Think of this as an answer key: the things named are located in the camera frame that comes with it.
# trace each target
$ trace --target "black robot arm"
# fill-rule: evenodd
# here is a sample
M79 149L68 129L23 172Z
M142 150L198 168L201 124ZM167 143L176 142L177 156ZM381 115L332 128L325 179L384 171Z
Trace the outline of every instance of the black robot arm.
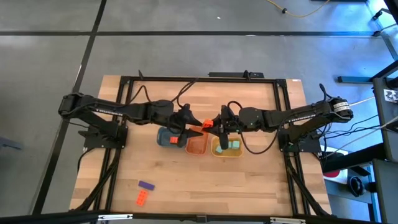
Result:
M174 112L174 104L169 100L123 105L90 95L72 93L63 97L58 110L64 119L78 118L88 123L99 131L102 138L115 140L124 137L118 122L106 121L94 112L123 117L138 125L153 123L168 127L173 132L179 133L178 142L185 142L186 138L202 135L191 129L185 129L186 124L201 126L201 122L193 117L190 105L186 104Z
M309 119L301 125L284 129L285 141L296 143L303 136L329 123L346 123L353 118L353 112L346 100L340 97L324 99L311 105L287 111L241 108L239 115L223 105L221 113L213 119L213 126L203 130L220 138L222 149L228 148L228 134L236 132L265 131L273 132L283 128L284 124Z

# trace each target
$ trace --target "concrete floor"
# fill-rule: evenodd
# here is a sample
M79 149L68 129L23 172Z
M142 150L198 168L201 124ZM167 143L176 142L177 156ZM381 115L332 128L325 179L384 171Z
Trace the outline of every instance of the concrete floor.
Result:
M380 1L372 0L369 6L331 2L310 17L297 19L264 0L114 0L108 1L99 30L374 31L377 25L370 20L369 7L378 11ZM322 2L278 3L304 14ZM91 30L99 5L99 0L0 0L0 31ZM24 145L22 151L0 149L0 217L30 211L60 122L61 97L72 89L87 41L87 37L0 36L0 102L7 105L0 111L0 136ZM339 84L335 78L372 76L392 61L380 37L97 37L81 92L97 95L103 75L137 75L138 69L148 76L193 77L247 69L268 78L302 79L308 103L320 100L319 83L329 94L355 102L372 96L371 86ZM352 122L334 124L332 130L349 129L377 114L374 100L353 111ZM376 124L377 118L362 126ZM77 130L68 129L44 212L68 209L83 145ZM361 135L355 134L331 139L328 145L339 148L341 142ZM381 135L376 133L346 149L356 151L379 142ZM352 212L346 212L352 202L330 200L339 217L369 218L366 204L355 204Z

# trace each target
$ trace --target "orange block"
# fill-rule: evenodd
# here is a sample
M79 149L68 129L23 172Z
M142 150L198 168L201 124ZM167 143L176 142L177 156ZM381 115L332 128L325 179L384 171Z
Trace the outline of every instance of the orange block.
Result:
M178 137L170 137L170 144L177 144L178 143Z
M213 127L213 121L206 119L205 122L203 122L203 127L202 128L211 128Z
M141 190L141 191L139 192L138 197L137 197L136 204L137 204L138 206L144 206L144 203L145 203L145 200L147 199L147 196L148 196L148 191L146 191L146 190Z

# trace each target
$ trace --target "wooden table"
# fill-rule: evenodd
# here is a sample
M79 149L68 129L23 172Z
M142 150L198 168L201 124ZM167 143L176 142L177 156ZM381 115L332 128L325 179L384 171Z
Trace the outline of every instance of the wooden table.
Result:
M114 101L119 81L120 76L104 76L98 97ZM172 99L184 84L134 82L133 95L141 85L145 85L152 101ZM306 105L301 81L287 80L287 85L291 107ZM181 103L191 104L194 116L200 121L213 119L220 112L221 105L231 100L240 102L243 107L275 109L272 85L263 83L198 82L180 97ZM144 93L134 100L136 103L145 101ZM237 106L232 106L232 109L238 113ZM245 150L238 159L215 157L209 150L204 156L193 156L184 149L160 147L156 143L159 126L127 124L128 139L121 153L111 211L292 215L284 160L277 142L264 154L253 155ZM244 136L253 151L260 151L268 146L274 134L259 131L244 133ZM212 137L209 137L208 149ZM103 155L104 149L95 149L82 159L70 208L79 206L93 190L100 176ZM306 186L323 209L330 212L319 161L311 154L301 153L300 156ZM141 190L137 186L139 180L155 185L143 207L136 205ZM107 186L104 189L101 208L104 208ZM297 186L295 192L298 209L303 213Z

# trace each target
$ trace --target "yellow bowl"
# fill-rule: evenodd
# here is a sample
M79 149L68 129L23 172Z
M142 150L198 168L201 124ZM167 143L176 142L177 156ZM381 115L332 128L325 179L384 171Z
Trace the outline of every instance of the yellow bowl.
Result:
M220 154L216 152L217 147L220 145L220 140L217 136L211 140L211 153L216 157L239 158L243 154L243 143L241 138L228 138L228 141L239 141L239 149L225 149Z

